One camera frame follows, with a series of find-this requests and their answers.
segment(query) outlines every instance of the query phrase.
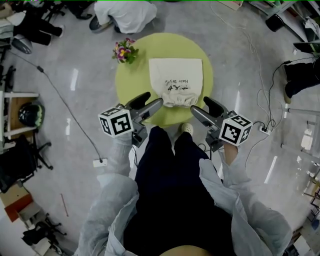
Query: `concrete floor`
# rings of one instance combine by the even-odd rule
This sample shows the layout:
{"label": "concrete floor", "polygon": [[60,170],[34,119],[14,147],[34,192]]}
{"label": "concrete floor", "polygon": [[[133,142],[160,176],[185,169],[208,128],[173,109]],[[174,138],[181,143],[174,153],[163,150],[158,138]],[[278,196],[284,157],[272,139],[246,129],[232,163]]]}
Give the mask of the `concrete floor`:
{"label": "concrete floor", "polygon": [[[267,115],[257,106],[257,92],[262,88],[259,62],[256,54],[251,52],[243,30],[224,24],[213,14],[208,1],[156,1],[154,4],[158,7],[157,19],[143,32],[130,37],[139,39],[154,32],[169,32],[195,41],[207,53],[212,64],[214,88],[211,97],[230,110],[238,110],[252,121],[266,122]],[[269,30],[264,22],[264,14],[250,4],[244,3],[238,11],[219,2],[211,4],[215,12],[229,24],[246,28],[245,32],[252,39],[261,60],[261,74],[266,89],[271,86],[273,71],[282,62],[308,57],[308,54],[301,52],[293,55],[293,43],[299,39],[286,28],[276,33]],[[77,20],[68,11],[64,17],[57,17],[54,24],[66,26],[63,38],[57,38],[49,47],[34,43],[31,55],[19,54],[44,68],[102,156],[108,157],[111,139],[102,133],[97,114],[118,102],[115,88],[118,64],[111,56],[115,42],[127,36],[116,34],[112,28],[101,34],[93,34],[89,30],[89,21]],[[43,143],[52,142],[46,157],[54,169],[39,169],[25,186],[53,220],[62,222],[63,229],[68,233],[67,238],[77,243],[83,221],[99,193],[96,175],[103,169],[93,168],[93,160],[97,159],[97,155],[92,145],[47,78],[15,56],[8,55],[6,62],[15,64],[17,69],[15,91],[40,93],[46,113],[39,140]],[[76,88],[71,90],[74,69],[79,73]],[[284,84],[285,75],[280,69],[275,75],[272,95],[283,107]],[[319,92],[320,87],[302,91],[293,98],[291,107],[319,111]],[[259,102],[267,108],[262,93]],[[273,98],[271,109],[279,122],[281,107]],[[307,116],[288,114],[276,131],[254,148],[247,161],[253,190],[268,207],[281,212],[293,229],[303,222],[309,211],[309,199],[302,195],[302,191],[308,180],[306,171],[314,172],[316,167],[308,161],[297,159],[297,155],[285,152],[280,145],[285,142],[300,150],[304,133],[310,128],[306,121]],[[191,123],[195,130],[194,141],[203,142],[206,129],[195,119]],[[176,128],[169,129],[171,135]],[[248,155],[251,147],[264,137],[256,124],[249,141],[241,150]],[[138,159],[143,154],[144,146],[138,150]],[[273,171],[265,183],[274,159]],[[213,162],[219,169],[221,162],[216,154]],[[69,217],[66,216],[60,194],[63,194]]]}

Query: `white cloth bag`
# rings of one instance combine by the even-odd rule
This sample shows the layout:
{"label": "white cloth bag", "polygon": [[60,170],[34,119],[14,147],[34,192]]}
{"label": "white cloth bag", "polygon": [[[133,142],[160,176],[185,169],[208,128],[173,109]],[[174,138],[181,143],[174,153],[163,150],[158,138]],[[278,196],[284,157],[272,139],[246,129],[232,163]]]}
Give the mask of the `white cloth bag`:
{"label": "white cloth bag", "polygon": [[203,86],[199,58],[149,59],[151,87],[166,107],[188,108],[198,102]]}

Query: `tabletop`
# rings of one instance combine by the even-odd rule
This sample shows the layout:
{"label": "tabletop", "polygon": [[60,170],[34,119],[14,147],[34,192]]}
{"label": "tabletop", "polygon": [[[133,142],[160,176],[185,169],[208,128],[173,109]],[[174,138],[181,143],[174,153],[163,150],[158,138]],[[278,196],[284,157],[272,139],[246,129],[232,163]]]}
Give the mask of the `tabletop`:
{"label": "tabletop", "polygon": [[[213,69],[206,53],[195,42],[178,34],[154,33],[137,40],[133,46],[139,49],[138,57],[132,64],[119,64],[115,75],[116,92],[121,104],[125,105],[145,92],[151,93],[147,103],[158,98],[151,87],[149,59],[183,58],[202,60],[203,87],[196,106],[205,106],[203,98],[209,97],[213,89]],[[167,127],[186,122],[192,117],[189,107],[163,106],[146,123]]]}

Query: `white cube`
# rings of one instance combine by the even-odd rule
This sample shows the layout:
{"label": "white cube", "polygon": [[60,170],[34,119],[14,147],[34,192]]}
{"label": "white cube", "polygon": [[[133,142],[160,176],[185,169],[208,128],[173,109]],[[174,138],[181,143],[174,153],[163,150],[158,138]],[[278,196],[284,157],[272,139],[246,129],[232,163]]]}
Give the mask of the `white cube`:
{"label": "white cube", "polygon": [[235,115],[223,120],[219,139],[239,146],[249,138],[253,123],[242,115]]}
{"label": "white cube", "polygon": [[101,114],[98,114],[102,130],[112,138],[132,132],[130,111],[127,109],[111,107]]}

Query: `flower bouquet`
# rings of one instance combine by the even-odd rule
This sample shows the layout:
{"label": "flower bouquet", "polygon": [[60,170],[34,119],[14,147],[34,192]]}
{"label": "flower bouquet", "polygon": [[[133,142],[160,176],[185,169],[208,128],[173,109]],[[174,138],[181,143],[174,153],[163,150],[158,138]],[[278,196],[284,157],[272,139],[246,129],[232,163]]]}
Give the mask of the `flower bouquet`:
{"label": "flower bouquet", "polygon": [[135,49],[132,46],[134,42],[134,40],[129,38],[121,42],[116,42],[112,58],[117,59],[119,63],[133,63],[139,52],[139,49]]}

